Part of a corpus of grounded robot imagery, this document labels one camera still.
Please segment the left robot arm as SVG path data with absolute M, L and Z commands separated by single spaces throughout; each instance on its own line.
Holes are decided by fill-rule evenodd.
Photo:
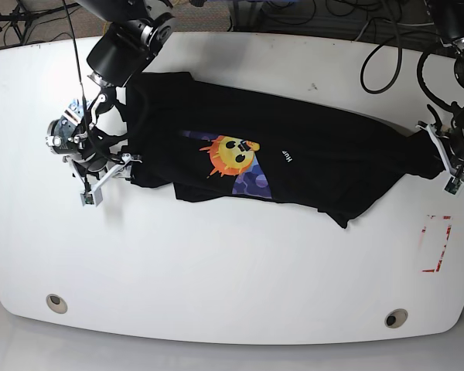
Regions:
M 451 127 L 442 129 L 439 119 L 425 129 L 435 143 L 446 171 L 457 183 L 464 180 L 464 105 L 456 102 L 447 104 L 436 97 L 426 86 L 422 70 L 428 56 L 440 49 L 454 49 L 454 75 L 464 89 L 464 1 L 426 1 L 440 40 L 430 45 L 420 56 L 417 66 L 418 84 L 425 95 L 436 106 L 452 114 Z

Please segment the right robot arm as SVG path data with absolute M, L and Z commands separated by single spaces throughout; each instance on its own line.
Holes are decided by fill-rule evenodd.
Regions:
M 80 5 L 109 22 L 108 31 L 87 57 L 90 79 L 99 91 L 93 100 L 73 100 L 62 116 L 49 124 L 46 145 L 68 163 L 82 190 L 85 205 L 98 205 L 103 184 L 114 177 L 127 178 L 138 155 L 111 152 L 128 139 L 98 128 L 99 117 L 123 110 L 117 90 L 141 73 L 157 57 L 174 29 L 170 1 L 82 1 Z

